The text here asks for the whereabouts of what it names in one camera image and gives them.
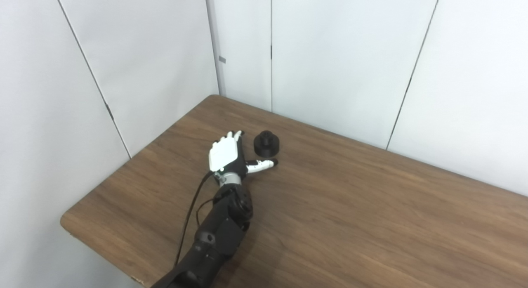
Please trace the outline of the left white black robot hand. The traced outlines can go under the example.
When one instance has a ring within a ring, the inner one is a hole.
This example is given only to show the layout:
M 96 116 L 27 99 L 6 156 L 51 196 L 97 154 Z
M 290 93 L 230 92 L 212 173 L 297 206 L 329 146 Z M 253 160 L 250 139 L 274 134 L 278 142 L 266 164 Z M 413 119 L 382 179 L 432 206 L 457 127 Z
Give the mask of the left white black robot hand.
M 243 151 L 243 135 L 245 132 L 230 131 L 226 136 L 213 142 L 209 151 L 209 167 L 213 175 L 220 177 L 228 173 L 235 173 L 241 178 L 273 168 L 278 165 L 275 158 L 266 160 L 245 160 Z

